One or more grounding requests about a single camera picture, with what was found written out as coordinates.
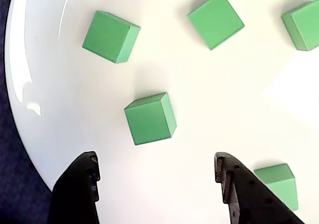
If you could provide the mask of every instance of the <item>wooden block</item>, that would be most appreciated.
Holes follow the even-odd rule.
[[[228,0],[208,0],[187,16],[211,50],[245,26]]]
[[[82,47],[114,63],[126,62],[140,29],[110,13],[96,11]]]
[[[171,138],[176,129],[167,93],[132,102],[125,115],[135,145]]]
[[[309,1],[282,15],[286,29],[298,50],[319,46],[319,0]]]
[[[298,210],[296,181],[288,164],[257,169],[254,172],[291,210]]]

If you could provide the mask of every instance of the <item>dark blue fabric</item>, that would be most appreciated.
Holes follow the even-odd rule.
[[[9,3],[0,0],[0,219],[45,224],[51,192],[24,149],[6,93],[3,45]]]

